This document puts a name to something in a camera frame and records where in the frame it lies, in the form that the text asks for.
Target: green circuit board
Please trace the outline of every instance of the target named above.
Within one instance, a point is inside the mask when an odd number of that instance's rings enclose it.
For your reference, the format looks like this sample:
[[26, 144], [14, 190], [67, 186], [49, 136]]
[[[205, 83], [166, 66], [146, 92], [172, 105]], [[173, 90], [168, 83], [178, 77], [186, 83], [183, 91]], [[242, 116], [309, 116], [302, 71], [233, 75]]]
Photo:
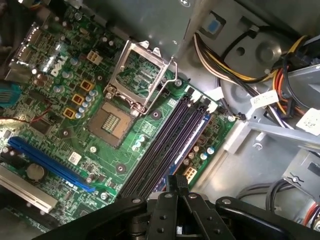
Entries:
[[[3, 136], [0, 149], [8, 145], [10, 137], [19, 136], [83, 179], [94, 175], [90, 186], [95, 187], [95, 191], [86, 192], [51, 172], [47, 172], [40, 182], [34, 182], [29, 179], [25, 167], [16, 169], [1, 163], [58, 200], [57, 206], [49, 214], [60, 225], [115, 201], [126, 179], [185, 94], [185, 82], [180, 87], [169, 83], [152, 106], [150, 114], [139, 117], [132, 116], [129, 104], [120, 98], [107, 100], [104, 89], [125, 43], [90, 17], [69, 6], [63, 19], [52, 15], [42, 26], [33, 25], [16, 55], [20, 63], [37, 71], [21, 83], [22, 94], [16, 105], [6, 108], [2, 114], [20, 121], [0, 120], [0, 136]], [[89, 57], [91, 52], [98, 54], [97, 58]], [[146, 97], [148, 87], [158, 72], [157, 66], [133, 53], [129, 55], [117, 80], [139, 97]], [[167, 71], [165, 78], [173, 79], [174, 74]], [[88, 106], [84, 112], [79, 112], [84, 102]], [[102, 116], [101, 110], [106, 108], [115, 110], [110, 110], [110, 118], [97, 130], [95, 126]], [[152, 116], [155, 109], [160, 112], [159, 119]], [[226, 114], [215, 112], [211, 115], [212, 121], [203, 132], [208, 141], [201, 146], [201, 151], [208, 146], [218, 149], [234, 124], [228, 121]], [[120, 124], [126, 126], [126, 130], [119, 136], [115, 132]], [[116, 135], [116, 140], [111, 138], [112, 134]], [[141, 136], [145, 140], [136, 147]], [[190, 183], [191, 187], [209, 161], [203, 161], [199, 155], [195, 155], [192, 166], [198, 173]], [[19, 211], [13, 208], [10, 211], [27, 219], [41, 231], [48, 231]]]

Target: blue connector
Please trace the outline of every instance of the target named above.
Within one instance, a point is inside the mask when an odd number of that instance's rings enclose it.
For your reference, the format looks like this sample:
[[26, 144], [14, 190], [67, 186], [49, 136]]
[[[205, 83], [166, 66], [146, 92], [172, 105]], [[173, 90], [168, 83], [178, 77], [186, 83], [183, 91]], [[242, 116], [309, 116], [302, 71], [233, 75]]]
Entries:
[[8, 144], [14, 149], [17, 149], [20, 153], [25, 154], [35, 163], [48, 169], [48, 171], [58, 175], [59, 177], [65, 179], [69, 183], [84, 189], [87, 192], [94, 192], [95, 188], [88, 186], [84, 179], [78, 174], [71, 171], [69, 168], [63, 166], [61, 163], [57, 162], [53, 158], [42, 153], [38, 149], [26, 143], [21, 137], [14, 136], [8, 140]]

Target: blue pcie slot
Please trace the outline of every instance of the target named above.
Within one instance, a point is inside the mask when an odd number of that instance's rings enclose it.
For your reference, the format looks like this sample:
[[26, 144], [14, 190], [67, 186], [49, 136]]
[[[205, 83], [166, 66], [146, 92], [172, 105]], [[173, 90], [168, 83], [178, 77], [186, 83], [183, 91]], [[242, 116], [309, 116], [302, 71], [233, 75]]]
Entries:
[[81, 176], [77, 175], [67, 167], [63, 166], [61, 163], [29, 145], [22, 138], [18, 136], [11, 137], [8, 140], [8, 144], [17, 149], [19, 152], [25, 154], [26, 157], [30, 158], [35, 163], [43, 166], [44, 168], [48, 169], [48, 171], [58, 175], [69, 183], [80, 187], [89, 193], [95, 191], [95, 188], [88, 186]]
[[166, 177], [167, 175], [173, 175], [176, 170], [179, 168], [183, 160], [185, 159], [185, 156], [187, 153], [189, 153], [198, 140], [199, 136], [203, 132], [203, 130], [206, 128], [207, 123], [209, 122], [211, 116], [210, 114], [207, 114], [203, 117], [201, 123], [194, 131], [193, 135], [190, 137], [188, 142], [184, 145], [183, 150], [179, 153], [179, 155], [175, 158], [174, 162], [170, 166], [168, 172], [162, 177], [161, 182], [156, 186], [155, 191], [159, 192], [162, 191], [162, 189], [166, 186]]

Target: motherboard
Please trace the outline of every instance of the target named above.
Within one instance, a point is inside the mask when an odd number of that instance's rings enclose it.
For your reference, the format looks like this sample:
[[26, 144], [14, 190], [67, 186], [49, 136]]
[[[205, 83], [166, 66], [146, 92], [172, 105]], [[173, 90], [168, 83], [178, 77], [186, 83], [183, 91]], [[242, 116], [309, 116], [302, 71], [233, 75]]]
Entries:
[[0, 113], [0, 184], [19, 197], [9, 210], [47, 232], [162, 191], [167, 174], [192, 187], [235, 119], [170, 64], [71, 5], [34, 23], [8, 74], [19, 96]]

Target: pcie slot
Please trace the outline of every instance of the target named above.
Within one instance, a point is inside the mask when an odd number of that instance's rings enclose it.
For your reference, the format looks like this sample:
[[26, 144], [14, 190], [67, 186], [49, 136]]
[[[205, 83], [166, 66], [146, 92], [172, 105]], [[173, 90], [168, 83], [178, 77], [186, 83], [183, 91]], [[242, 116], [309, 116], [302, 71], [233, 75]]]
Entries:
[[147, 198], [155, 189], [161, 177], [174, 162], [175, 156], [182, 151], [185, 143], [188, 142], [188, 140], [192, 137], [194, 131], [203, 120], [207, 108], [208, 106], [202, 105], [192, 113], [182, 130], [179, 132], [178, 136], [175, 138], [174, 142], [170, 146], [167, 146], [167, 149], [164, 150], [164, 152], [166, 152], [165, 155], [161, 158], [161, 161], [159, 161], [157, 165], [152, 168], [152, 174], [150, 175], [150, 178], [147, 179], [143, 189], [138, 192], [137, 195]]
[[49, 213], [58, 202], [53, 197], [26, 182], [24, 179], [1, 165], [0, 185], [17, 194], [19, 197], [36, 206], [45, 213]]
[[87, 192], [93, 192], [95, 190], [94, 187], [88, 186], [81, 176], [75, 174], [69, 168], [29, 145], [22, 138], [18, 136], [11, 137], [8, 140], [8, 144], [17, 149], [20, 153], [25, 154], [26, 157], [30, 158], [35, 163], [45, 167], [48, 171], [67, 180], [69, 183], [76, 185]]
[[153, 143], [148, 147], [143, 157], [138, 163], [138, 166], [134, 169], [133, 173], [126, 180], [126, 183], [122, 187], [119, 196], [122, 198], [128, 197], [135, 193], [139, 187], [141, 178], [146, 175], [150, 170], [150, 167], [155, 159], [155, 156], [159, 154], [165, 147], [166, 142], [177, 131], [181, 119], [187, 114], [189, 108], [191, 96], [185, 95], [180, 99], [177, 106], [154, 138]]
[[158, 185], [156, 186], [155, 191], [162, 191], [162, 189], [165, 187], [165, 180], [167, 175], [173, 175], [178, 170], [179, 166], [182, 164], [183, 160], [185, 159], [186, 155], [190, 152], [190, 150], [193, 148], [194, 144], [197, 142], [199, 136], [204, 131], [204, 129], [207, 127], [209, 120], [211, 119], [211, 116], [209, 114], [206, 114], [202, 121], [198, 124], [195, 131], [193, 132], [192, 136], [189, 138], [189, 140], [184, 144], [184, 147], [180, 152], [178, 152], [178, 156], [174, 157], [174, 161], [171, 163], [171, 166], [169, 167], [169, 171], [166, 172], [161, 180], [159, 181]]

